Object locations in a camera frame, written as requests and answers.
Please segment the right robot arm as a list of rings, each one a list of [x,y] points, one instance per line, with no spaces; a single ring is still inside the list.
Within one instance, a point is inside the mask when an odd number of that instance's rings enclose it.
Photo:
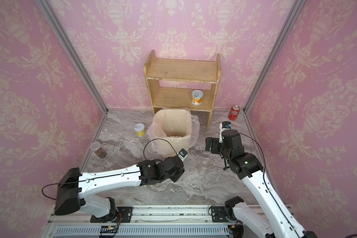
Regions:
[[[307,231],[285,206],[257,157],[245,152],[237,130],[224,130],[219,138],[208,137],[205,143],[205,150],[219,154],[248,187],[266,216],[262,218],[236,196],[225,203],[230,220],[241,221],[260,238],[316,237],[315,232]]]

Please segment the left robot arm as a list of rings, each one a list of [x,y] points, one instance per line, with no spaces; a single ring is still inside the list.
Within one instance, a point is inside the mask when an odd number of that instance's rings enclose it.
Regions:
[[[144,160],[127,168],[83,173],[72,168],[56,184],[54,214],[64,216],[81,211],[91,215],[92,223],[120,222],[125,218],[115,200],[98,193],[123,187],[155,185],[167,179],[176,182],[184,173],[184,153],[165,160]]]

